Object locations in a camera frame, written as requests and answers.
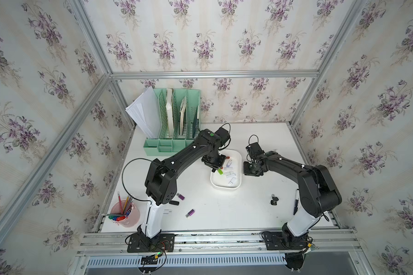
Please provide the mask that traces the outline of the white plastic storage box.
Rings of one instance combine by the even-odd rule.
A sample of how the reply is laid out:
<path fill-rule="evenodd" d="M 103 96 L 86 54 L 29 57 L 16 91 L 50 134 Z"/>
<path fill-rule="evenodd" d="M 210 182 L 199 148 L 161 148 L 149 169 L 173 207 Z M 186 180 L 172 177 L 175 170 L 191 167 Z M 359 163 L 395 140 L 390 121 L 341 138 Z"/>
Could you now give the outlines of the white plastic storage box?
<path fill-rule="evenodd" d="M 211 172 L 210 181 L 214 188 L 234 191 L 242 184 L 243 160 L 242 155 L 235 150 L 223 150 L 226 156 L 219 170 Z"/>

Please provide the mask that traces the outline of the white slim usb flash drive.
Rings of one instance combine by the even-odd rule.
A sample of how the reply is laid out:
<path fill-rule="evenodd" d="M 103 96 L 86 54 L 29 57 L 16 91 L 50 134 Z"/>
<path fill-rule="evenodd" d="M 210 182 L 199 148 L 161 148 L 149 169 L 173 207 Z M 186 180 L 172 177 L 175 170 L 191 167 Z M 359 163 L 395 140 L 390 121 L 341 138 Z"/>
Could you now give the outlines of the white slim usb flash drive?
<path fill-rule="evenodd" d="M 236 186 L 236 183 L 237 183 L 237 178 L 236 178 L 236 177 L 233 177 L 233 178 L 228 182 L 228 185 L 229 185 L 230 187 L 234 187 L 234 186 Z"/>

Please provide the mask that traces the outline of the purple silver small usb drive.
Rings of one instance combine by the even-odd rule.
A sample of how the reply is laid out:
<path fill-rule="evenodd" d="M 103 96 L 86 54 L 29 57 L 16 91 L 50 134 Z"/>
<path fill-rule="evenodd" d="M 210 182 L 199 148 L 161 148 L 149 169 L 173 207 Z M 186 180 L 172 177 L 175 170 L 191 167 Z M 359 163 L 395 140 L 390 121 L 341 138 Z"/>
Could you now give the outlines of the purple silver small usb drive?
<path fill-rule="evenodd" d="M 177 193 L 176 196 L 182 201 L 185 199 L 185 197 L 180 193 Z"/>

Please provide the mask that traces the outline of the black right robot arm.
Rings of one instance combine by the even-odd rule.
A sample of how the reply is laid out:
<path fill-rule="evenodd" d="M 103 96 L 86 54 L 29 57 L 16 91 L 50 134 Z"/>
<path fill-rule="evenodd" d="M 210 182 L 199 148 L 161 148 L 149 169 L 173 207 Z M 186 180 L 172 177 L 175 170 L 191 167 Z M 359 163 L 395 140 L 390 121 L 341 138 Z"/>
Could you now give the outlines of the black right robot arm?
<path fill-rule="evenodd" d="M 284 239 L 293 240 L 307 235 L 326 212 L 342 203 L 342 196 L 327 167 L 304 165 L 275 151 L 265 152 L 257 142 L 249 144 L 246 151 L 250 160 L 243 164 L 244 175 L 258 177 L 275 172 L 298 186 L 301 207 L 282 227 Z"/>

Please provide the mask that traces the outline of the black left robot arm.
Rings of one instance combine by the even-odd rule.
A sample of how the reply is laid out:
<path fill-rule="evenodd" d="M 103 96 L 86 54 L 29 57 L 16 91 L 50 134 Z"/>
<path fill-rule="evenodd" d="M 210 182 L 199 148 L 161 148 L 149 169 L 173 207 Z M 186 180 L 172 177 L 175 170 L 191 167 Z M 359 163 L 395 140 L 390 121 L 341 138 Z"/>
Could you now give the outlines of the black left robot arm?
<path fill-rule="evenodd" d="M 226 160 L 221 151 L 230 142 L 227 129 L 220 127 L 215 132 L 204 129 L 190 145 L 172 157 L 153 160 L 145 181 L 148 208 L 138 231 L 148 239 L 158 236 L 162 230 L 163 206 L 175 197 L 179 176 L 197 160 L 201 160 L 213 173 L 219 170 Z"/>

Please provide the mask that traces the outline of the purple usb flash drive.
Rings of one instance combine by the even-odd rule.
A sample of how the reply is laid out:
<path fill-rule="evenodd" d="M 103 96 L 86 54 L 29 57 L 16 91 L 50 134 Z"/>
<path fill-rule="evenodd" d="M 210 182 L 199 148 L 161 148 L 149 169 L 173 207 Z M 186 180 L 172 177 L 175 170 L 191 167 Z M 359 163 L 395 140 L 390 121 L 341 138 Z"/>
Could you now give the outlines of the purple usb flash drive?
<path fill-rule="evenodd" d="M 185 216 L 187 218 L 191 217 L 195 213 L 195 209 L 191 209 Z"/>

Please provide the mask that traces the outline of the black small clip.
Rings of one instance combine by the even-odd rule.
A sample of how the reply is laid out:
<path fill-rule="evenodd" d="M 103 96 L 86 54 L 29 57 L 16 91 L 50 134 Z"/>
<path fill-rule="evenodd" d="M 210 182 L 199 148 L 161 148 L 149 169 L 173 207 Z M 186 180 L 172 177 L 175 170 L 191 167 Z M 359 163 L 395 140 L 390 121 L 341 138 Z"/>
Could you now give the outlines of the black small clip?
<path fill-rule="evenodd" d="M 271 196 L 270 204 L 276 206 L 278 204 L 279 198 L 276 197 L 274 194 Z"/>

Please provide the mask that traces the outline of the black white marker pen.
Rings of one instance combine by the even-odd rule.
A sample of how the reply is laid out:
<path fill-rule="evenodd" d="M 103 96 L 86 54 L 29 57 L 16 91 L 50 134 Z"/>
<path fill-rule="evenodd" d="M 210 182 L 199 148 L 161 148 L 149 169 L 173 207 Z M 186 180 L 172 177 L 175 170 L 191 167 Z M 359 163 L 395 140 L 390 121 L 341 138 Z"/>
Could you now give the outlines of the black white marker pen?
<path fill-rule="evenodd" d="M 294 200 L 294 208 L 293 208 L 293 214 L 296 215 L 298 211 L 298 206 L 299 206 L 299 190 L 296 190 L 295 194 L 295 200 Z"/>

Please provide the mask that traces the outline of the green desk file organizer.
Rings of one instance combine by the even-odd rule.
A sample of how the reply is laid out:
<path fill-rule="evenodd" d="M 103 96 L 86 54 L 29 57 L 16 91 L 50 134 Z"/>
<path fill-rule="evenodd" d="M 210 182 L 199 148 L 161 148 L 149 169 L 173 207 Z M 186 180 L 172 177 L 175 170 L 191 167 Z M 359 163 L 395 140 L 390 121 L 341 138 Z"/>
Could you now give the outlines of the green desk file organizer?
<path fill-rule="evenodd" d="M 170 157 L 190 145 L 201 126 L 201 91 L 154 89 L 161 128 L 157 139 L 147 138 L 143 149 L 149 157 Z"/>

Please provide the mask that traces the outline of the beige notebook in organizer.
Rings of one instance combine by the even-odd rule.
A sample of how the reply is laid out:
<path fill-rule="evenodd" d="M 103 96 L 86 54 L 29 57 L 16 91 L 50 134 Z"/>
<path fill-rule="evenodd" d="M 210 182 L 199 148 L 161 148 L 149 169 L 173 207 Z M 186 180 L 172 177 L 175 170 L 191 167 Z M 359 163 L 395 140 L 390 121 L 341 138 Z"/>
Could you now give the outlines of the beige notebook in organizer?
<path fill-rule="evenodd" d="M 187 107 L 187 97 L 184 96 L 180 105 L 180 125 L 179 125 L 179 135 L 183 134 L 184 131 L 184 120 L 185 120 L 185 111 Z"/>

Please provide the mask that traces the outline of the white book in organizer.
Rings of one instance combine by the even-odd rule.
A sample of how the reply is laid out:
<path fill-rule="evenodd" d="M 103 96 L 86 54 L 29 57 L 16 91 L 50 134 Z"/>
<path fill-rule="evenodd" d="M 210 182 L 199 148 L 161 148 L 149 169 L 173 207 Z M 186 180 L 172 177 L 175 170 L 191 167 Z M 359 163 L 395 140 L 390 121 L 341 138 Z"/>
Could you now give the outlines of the white book in organizer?
<path fill-rule="evenodd" d="M 168 135 L 172 139 L 174 135 L 174 119 L 173 119 L 173 89 L 166 89 L 166 114 L 167 114 L 167 130 Z"/>

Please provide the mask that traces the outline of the white paper stack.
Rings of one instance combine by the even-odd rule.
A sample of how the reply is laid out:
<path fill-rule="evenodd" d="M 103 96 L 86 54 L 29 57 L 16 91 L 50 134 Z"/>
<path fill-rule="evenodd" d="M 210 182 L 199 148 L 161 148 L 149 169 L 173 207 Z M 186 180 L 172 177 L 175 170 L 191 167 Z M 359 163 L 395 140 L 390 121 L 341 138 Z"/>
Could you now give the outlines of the white paper stack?
<path fill-rule="evenodd" d="M 161 131 L 161 118 L 158 97 L 154 89 L 148 87 L 125 111 L 149 139 L 158 139 Z"/>

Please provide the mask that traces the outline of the pink pen cup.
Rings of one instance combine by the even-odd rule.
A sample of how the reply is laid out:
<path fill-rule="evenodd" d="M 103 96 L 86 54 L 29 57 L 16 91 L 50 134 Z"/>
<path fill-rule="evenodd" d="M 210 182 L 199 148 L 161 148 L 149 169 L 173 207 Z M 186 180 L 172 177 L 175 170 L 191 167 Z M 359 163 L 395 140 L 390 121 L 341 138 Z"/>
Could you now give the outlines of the pink pen cup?
<path fill-rule="evenodd" d="M 109 220 L 124 228 L 139 224 L 141 212 L 133 198 L 123 196 L 120 192 L 115 193 L 115 198 L 115 204 L 108 211 Z"/>

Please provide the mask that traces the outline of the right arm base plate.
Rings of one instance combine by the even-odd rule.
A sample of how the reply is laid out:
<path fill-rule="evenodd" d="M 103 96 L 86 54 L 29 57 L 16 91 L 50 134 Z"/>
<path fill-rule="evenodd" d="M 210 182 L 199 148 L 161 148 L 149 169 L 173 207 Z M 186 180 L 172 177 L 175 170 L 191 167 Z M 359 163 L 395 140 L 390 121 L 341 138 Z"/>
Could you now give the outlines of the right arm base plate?
<path fill-rule="evenodd" d="M 263 231 L 262 239 L 265 242 L 267 250 L 307 250 L 312 246 L 313 239 L 304 234 L 300 237 L 295 237 L 289 233 L 282 231 Z"/>

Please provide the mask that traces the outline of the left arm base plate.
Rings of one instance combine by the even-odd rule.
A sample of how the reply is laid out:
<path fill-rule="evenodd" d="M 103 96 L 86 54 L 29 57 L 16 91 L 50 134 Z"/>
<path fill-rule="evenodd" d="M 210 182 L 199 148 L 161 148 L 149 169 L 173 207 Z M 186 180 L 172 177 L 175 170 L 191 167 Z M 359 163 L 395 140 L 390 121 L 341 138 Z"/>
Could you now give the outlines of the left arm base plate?
<path fill-rule="evenodd" d="M 143 233 L 134 233 L 128 239 L 127 252 L 173 252 L 175 236 L 175 234 L 159 233 L 153 238 L 148 238 Z"/>

